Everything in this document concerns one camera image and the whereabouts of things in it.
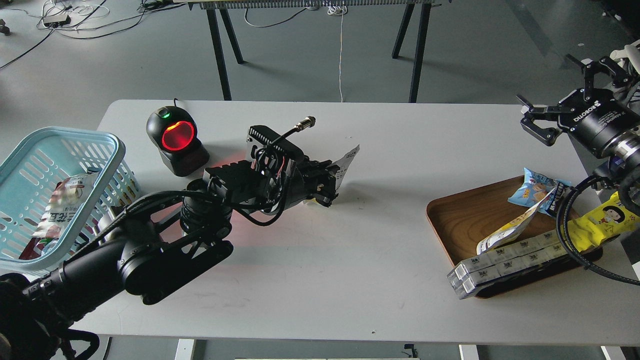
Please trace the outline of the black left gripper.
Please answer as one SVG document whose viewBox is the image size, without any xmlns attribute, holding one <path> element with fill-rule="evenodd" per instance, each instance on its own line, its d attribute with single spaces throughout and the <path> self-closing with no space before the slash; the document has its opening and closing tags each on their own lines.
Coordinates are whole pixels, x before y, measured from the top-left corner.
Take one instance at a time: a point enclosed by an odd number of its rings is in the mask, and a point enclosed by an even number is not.
<svg viewBox="0 0 640 360">
<path fill-rule="evenodd" d="M 288 137 L 309 128 L 294 125 L 284 134 L 267 125 L 252 125 L 247 130 L 246 159 L 240 162 L 242 196 L 240 209 L 244 214 L 254 212 L 274 215 L 290 207 L 288 198 L 294 183 L 295 171 L 300 166 L 303 182 L 317 182 L 307 187 L 306 204 L 329 208 L 338 196 L 336 191 L 337 166 L 331 160 L 308 159 Z"/>
</svg>

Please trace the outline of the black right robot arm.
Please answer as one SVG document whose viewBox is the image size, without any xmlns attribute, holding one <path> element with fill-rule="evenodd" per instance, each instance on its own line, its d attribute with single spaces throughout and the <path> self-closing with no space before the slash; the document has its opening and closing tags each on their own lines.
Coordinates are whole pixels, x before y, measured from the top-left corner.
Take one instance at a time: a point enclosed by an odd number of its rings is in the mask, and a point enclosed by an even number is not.
<svg viewBox="0 0 640 360">
<path fill-rule="evenodd" d="M 584 85 L 574 89 L 557 105 L 537 107 L 522 95 L 517 95 L 523 105 L 522 128 L 544 145 L 553 146 L 561 133 L 567 133 L 578 141 L 595 158 L 619 158 L 623 166 L 617 170 L 599 173 L 606 187 L 617 187 L 622 204 L 634 214 L 639 205 L 632 196 L 632 189 L 639 187 L 639 135 L 635 129 L 640 118 L 637 113 L 617 100 L 611 89 L 596 88 L 594 77 L 598 73 L 609 75 L 614 88 L 627 88 L 632 76 L 607 55 L 587 63 L 573 56 L 578 64 Z"/>
</svg>

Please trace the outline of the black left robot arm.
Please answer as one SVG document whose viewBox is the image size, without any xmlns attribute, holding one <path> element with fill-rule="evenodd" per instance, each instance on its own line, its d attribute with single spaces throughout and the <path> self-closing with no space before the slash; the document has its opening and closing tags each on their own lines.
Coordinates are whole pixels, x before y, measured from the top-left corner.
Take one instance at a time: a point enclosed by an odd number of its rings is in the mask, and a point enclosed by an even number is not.
<svg viewBox="0 0 640 360">
<path fill-rule="evenodd" d="M 1 358 L 67 360 L 96 353 L 96 333 L 75 322 L 121 292 L 155 305 L 228 258 L 237 212 L 269 226 L 284 210 L 338 195 L 336 162 L 313 161 L 265 125 L 247 132 L 247 159 L 208 167 L 183 190 L 147 194 L 124 207 L 94 240 L 45 276 L 1 276 Z"/>
</svg>

